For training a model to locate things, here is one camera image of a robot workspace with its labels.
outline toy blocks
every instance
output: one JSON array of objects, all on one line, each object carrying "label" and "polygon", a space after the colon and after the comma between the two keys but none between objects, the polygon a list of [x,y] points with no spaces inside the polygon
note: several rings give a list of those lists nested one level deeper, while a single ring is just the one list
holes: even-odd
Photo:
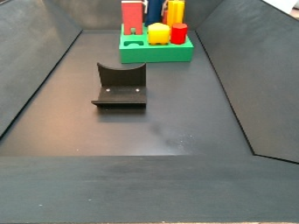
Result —
[{"label": "toy blocks", "polygon": [[[144,25],[143,4],[147,13]],[[183,0],[122,1],[122,9],[122,63],[192,60],[194,46],[187,37],[188,26],[183,24]]]},{"label": "toy blocks", "polygon": [[150,24],[148,25],[148,44],[150,45],[167,45],[170,42],[171,29],[167,24]]},{"label": "toy blocks", "polygon": [[174,24],[172,25],[172,44],[182,45],[186,41],[188,26],[187,24]]},{"label": "toy blocks", "polygon": [[163,5],[164,5],[164,0],[148,0],[147,8],[146,8],[147,15],[146,15],[144,26],[162,22]]},{"label": "toy blocks", "polygon": [[192,60],[192,42],[186,38],[182,45],[150,45],[147,42],[147,27],[143,35],[120,35],[120,61],[122,63],[171,62]]},{"label": "toy blocks", "polygon": [[135,35],[143,34],[143,2],[122,1],[124,34],[131,35],[135,29]]},{"label": "toy blocks", "polygon": [[184,1],[168,1],[167,24],[172,27],[174,24],[183,22]]}]

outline red block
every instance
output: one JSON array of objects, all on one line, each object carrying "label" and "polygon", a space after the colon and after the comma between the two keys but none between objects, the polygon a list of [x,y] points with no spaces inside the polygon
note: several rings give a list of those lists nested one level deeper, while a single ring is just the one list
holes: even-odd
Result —
[{"label": "red block", "polygon": [[187,31],[188,31],[187,24],[172,25],[172,35],[171,35],[172,44],[182,45],[186,42]]},{"label": "red block", "polygon": [[143,2],[122,1],[124,34],[131,35],[131,29],[135,28],[135,34],[143,35]]}]

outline green block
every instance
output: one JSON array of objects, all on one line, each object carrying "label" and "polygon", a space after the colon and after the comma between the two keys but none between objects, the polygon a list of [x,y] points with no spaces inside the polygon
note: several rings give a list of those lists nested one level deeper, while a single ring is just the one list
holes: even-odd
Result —
[{"label": "green block", "polygon": [[192,42],[187,37],[183,45],[148,45],[147,27],[143,35],[124,35],[124,26],[120,33],[120,59],[122,63],[136,62],[167,62],[167,61],[191,61],[192,60]]}]

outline yellow cylinder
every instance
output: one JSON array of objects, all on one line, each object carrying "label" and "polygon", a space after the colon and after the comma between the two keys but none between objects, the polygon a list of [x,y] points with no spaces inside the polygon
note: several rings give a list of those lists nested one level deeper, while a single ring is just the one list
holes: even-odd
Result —
[{"label": "yellow cylinder", "polygon": [[174,24],[180,24],[183,22],[183,12],[184,12],[184,1],[170,0],[168,15],[167,15],[167,24],[170,25],[170,27],[172,27]]}]

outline red cylinder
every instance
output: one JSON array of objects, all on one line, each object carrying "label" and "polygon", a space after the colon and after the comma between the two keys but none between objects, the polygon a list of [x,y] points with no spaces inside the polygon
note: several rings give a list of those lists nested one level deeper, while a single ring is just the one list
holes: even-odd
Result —
[{"label": "red cylinder", "polygon": [[172,25],[172,35],[171,35],[172,44],[182,45],[186,42],[187,31],[188,31],[187,24]]}]

